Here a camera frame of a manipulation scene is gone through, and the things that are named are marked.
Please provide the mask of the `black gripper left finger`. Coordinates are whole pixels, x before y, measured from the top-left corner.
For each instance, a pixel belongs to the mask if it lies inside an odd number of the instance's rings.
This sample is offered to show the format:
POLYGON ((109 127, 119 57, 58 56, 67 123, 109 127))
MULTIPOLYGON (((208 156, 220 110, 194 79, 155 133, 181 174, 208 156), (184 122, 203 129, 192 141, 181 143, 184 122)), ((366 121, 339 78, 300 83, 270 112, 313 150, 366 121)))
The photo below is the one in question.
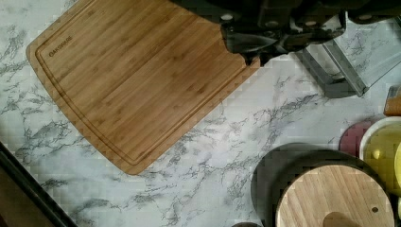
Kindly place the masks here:
POLYGON ((226 49, 240 55, 247 66, 256 58, 261 66, 273 58, 271 47, 278 41, 274 33, 236 31, 233 26, 221 26, 220 31, 226 49))

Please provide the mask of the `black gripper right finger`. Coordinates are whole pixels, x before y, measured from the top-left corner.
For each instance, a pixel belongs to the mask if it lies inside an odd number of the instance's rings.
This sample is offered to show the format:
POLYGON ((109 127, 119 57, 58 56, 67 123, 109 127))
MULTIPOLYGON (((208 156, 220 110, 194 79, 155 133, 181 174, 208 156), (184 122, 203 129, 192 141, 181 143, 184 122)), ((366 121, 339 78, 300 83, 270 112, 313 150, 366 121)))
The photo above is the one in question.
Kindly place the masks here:
POLYGON ((281 37, 274 44, 265 47, 260 53, 260 64, 265 65, 269 60, 291 52, 307 48, 311 44, 324 44, 339 37, 345 32, 344 18, 331 18, 321 27, 298 28, 293 22, 290 29, 283 31, 281 37))

